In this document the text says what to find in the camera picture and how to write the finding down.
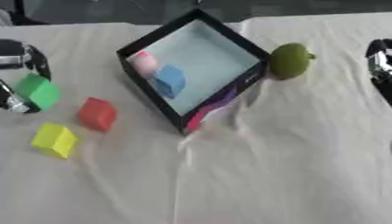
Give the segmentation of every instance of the black box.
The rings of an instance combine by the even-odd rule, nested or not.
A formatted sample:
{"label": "black box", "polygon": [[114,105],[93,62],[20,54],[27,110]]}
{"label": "black box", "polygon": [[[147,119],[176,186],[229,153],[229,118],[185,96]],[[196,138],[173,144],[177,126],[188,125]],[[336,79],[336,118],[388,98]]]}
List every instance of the black box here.
{"label": "black box", "polygon": [[[233,49],[241,48],[246,54],[249,54],[255,58],[255,63],[252,66],[247,67],[243,72],[238,73],[229,83],[226,83],[223,87],[220,87],[212,94],[210,94],[206,99],[203,99],[200,103],[197,103],[194,107],[186,111],[185,113],[180,114],[178,110],[174,109],[171,106],[171,102],[165,99],[146,79],[144,79],[137,70],[127,61],[132,55],[142,51],[146,47],[150,47],[153,44],[156,44],[157,41],[170,36],[175,31],[190,25],[190,23],[199,23],[194,24],[193,26],[208,26],[207,29],[211,29],[213,31],[208,32],[216,32],[219,33],[222,37],[228,39],[230,43],[233,43],[234,46],[230,46]],[[197,51],[202,51],[198,49],[197,45],[194,45],[193,42],[189,42],[189,46],[193,47]],[[207,52],[199,52],[199,54],[205,53],[205,55],[211,55]],[[265,52],[263,49],[259,48],[257,45],[254,45],[250,41],[246,40],[244,37],[226,27],[224,24],[216,20],[215,18],[209,16],[202,10],[193,10],[183,17],[175,19],[167,25],[164,25],[157,30],[151,32],[150,34],[140,38],[139,40],[126,45],[124,48],[117,51],[118,57],[122,63],[123,69],[127,73],[127,75],[141,88],[141,90],[157,105],[157,107],[162,111],[162,113],[171,121],[171,123],[181,132],[181,133],[189,133],[196,130],[199,124],[202,122],[203,118],[211,111],[225,106],[231,100],[233,100],[238,94],[244,91],[246,88],[254,84],[256,81],[260,80],[264,75],[267,69],[269,54]],[[219,62],[219,57],[211,56],[211,59],[216,59]],[[190,61],[184,60],[185,63],[189,64],[190,61],[195,60],[195,58],[189,58]],[[204,65],[195,66],[197,69],[206,71]]]}

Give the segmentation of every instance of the table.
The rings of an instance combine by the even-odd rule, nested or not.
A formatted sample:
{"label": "table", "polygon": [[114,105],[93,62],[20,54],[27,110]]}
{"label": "table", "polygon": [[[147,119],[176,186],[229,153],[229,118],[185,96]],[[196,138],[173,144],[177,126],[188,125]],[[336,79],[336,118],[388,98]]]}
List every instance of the table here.
{"label": "table", "polygon": [[[256,17],[233,27],[271,51],[306,44],[306,75],[266,79],[187,137],[123,76],[116,49],[156,26],[74,24],[1,28],[41,49],[62,100],[48,113],[0,114],[2,223],[390,223],[389,105],[364,53],[392,36],[391,13]],[[74,119],[89,96],[119,111],[106,135]],[[73,157],[29,146],[42,122],[82,140]]]}

